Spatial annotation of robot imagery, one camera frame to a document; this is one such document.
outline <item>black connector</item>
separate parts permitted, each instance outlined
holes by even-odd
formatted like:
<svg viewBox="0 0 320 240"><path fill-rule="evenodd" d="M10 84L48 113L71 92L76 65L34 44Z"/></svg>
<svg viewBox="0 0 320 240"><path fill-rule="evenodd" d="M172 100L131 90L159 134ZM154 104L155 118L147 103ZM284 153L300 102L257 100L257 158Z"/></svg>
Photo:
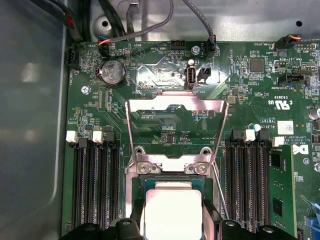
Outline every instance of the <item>black connector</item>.
<svg viewBox="0 0 320 240"><path fill-rule="evenodd" d="M310 78L305 74L284 74L277 79L277 85L292 85L302 84L304 86L310 86Z"/></svg>
<svg viewBox="0 0 320 240"><path fill-rule="evenodd" d="M109 44L98 45L98 51L103 58L110 58L110 47Z"/></svg>
<svg viewBox="0 0 320 240"><path fill-rule="evenodd" d="M301 38L300 34L289 34L287 36L283 36L274 43L274 50L290 49L300 41L299 38Z"/></svg>
<svg viewBox="0 0 320 240"><path fill-rule="evenodd" d="M199 71L199 74L197 76L198 83L206 83L208 77L211 76L211 67L202 67Z"/></svg>
<svg viewBox="0 0 320 240"><path fill-rule="evenodd" d="M65 64L71 69L80 69L80 53L77 45L73 45L67 49Z"/></svg>
<svg viewBox="0 0 320 240"><path fill-rule="evenodd" d="M186 49L186 40L171 40L170 50L185 50Z"/></svg>
<svg viewBox="0 0 320 240"><path fill-rule="evenodd" d="M213 42L211 42L210 39L206 41L205 54L208 58L213 58L216 53L216 35L213 35L213 37Z"/></svg>

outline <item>metal plate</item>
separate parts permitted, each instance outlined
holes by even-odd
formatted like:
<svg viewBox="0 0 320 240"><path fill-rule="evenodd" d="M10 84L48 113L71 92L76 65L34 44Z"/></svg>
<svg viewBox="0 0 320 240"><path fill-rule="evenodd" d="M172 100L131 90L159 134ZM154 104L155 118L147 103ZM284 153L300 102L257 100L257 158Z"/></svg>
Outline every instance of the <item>metal plate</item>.
<svg viewBox="0 0 320 240"><path fill-rule="evenodd" d="M126 28L128 1L113 0ZM276 41L290 33L304 37L320 34L320 1L299 0L192 0L211 23L217 41ZM133 16L135 31L164 20L169 12L168 0L141 0L141 13ZM92 0L91 20L103 15L98 0ZM181 1L174 1L171 21L142 37L143 41L170 39L203 40L207 32L200 20Z"/></svg>

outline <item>motherboard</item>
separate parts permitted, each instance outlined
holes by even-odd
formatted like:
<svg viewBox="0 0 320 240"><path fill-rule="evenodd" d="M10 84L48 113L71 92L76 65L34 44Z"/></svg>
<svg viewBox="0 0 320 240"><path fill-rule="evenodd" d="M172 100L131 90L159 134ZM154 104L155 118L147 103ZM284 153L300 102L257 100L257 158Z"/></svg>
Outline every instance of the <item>motherboard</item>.
<svg viewBox="0 0 320 240"><path fill-rule="evenodd" d="M212 57L206 44L120 41L102 49L82 42L68 50L62 235L82 223L106 229L130 216L132 149L168 159L205 155L221 130L215 163L229 217L252 232L274 225L312 237L308 222L320 202L319 43L275 50L274 42L217 42ZM190 110L187 102L147 107L171 91L224 101L224 128L223 114ZM141 100L131 104L130 118L128 100ZM153 170L142 166L132 179L131 201L155 181L187 180L226 216L214 179Z"/></svg>

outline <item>wire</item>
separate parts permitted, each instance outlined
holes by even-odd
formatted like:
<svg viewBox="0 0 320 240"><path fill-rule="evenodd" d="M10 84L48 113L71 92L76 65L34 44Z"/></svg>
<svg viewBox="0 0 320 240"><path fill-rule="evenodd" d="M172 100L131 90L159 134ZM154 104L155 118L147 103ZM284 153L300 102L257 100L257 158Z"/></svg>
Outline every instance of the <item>wire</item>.
<svg viewBox="0 0 320 240"><path fill-rule="evenodd" d="M91 31L90 31L90 11L91 11L91 0L80 0L82 2L82 9L79 9L81 16L81 32L83 40L85 42L91 42Z"/></svg>
<svg viewBox="0 0 320 240"><path fill-rule="evenodd" d="M169 3L170 3L169 14L168 14L168 16L166 17L166 19L164 21L159 22L159 23L157 23L155 25L152 25L150 27L147 27L146 29L138 31L136 33L128 34L127 36L121 36L121 37L116 37L116 38L111 38L111 39L108 39L108 40L104 40L104 41L100 42L98 45L100 46L102 44L115 43L115 42L119 42L119 41L123 41L123 40L128 40L128 39L131 39L131 38L136 38L138 36L144 35L146 33L151 32L152 30L155 30L157 28L160 28L160 27L166 25L170 21L170 19L172 18L172 15L174 13L174 2L173 2L173 0L169 0Z"/></svg>
<svg viewBox="0 0 320 240"><path fill-rule="evenodd" d="M126 32L127 34L134 34L135 28L134 28L134 20L133 20L133 11L135 10L135 6L133 4L130 4L128 7L128 10L126 11Z"/></svg>
<svg viewBox="0 0 320 240"><path fill-rule="evenodd" d="M98 0L116 38L126 35L122 21L109 0Z"/></svg>
<svg viewBox="0 0 320 240"><path fill-rule="evenodd" d="M205 15L190 1L190 0L182 0L191 10L194 12L194 14L200 19L202 24L204 25L206 31L209 34L209 40L211 43L215 42L214 32L205 17Z"/></svg>
<svg viewBox="0 0 320 240"><path fill-rule="evenodd" d="M294 39L294 40L301 40L300 36L293 36L293 35L289 35L290 38Z"/></svg>

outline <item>screw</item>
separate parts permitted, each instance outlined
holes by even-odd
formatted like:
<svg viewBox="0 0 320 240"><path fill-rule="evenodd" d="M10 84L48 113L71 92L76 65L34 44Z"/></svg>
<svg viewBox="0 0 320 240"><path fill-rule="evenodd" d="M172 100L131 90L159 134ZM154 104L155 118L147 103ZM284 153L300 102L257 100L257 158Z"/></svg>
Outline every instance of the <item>screw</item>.
<svg viewBox="0 0 320 240"><path fill-rule="evenodd" d="M203 164L199 164L197 167L196 167L196 171L199 173L199 174L205 174L207 172L207 166L203 165Z"/></svg>
<svg viewBox="0 0 320 240"><path fill-rule="evenodd" d="M314 165L314 170L317 172L317 173L320 173L320 162L316 163Z"/></svg>
<svg viewBox="0 0 320 240"><path fill-rule="evenodd" d="M270 228L270 227L267 227L267 226L265 226L264 228L262 228L263 229L263 231L265 231L266 233L268 233L268 234L272 234L274 231Z"/></svg>
<svg viewBox="0 0 320 240"><path fill-rule="evenodd" d="M91 88L88 87L88 86L83 86L83 87L81 88L81 92L82 92L82 94L84 94L84 95L88 95L88 94L91 92Z"/></svg>
<svg viewBox="0 0 320 240"><path fill-rule="evenodd" d="M200 47L199 47L199 46L193 46L193 47L191 48L191 53L192 53L193 55L198 55L198 54L200 53Z"/></svg>
<svg viewBox="0 0 320 240"><path fill-rule="evenodd" d="M229 227L233 227L235 225L233 221L226 221L225 224L227 224Z"/></svg>

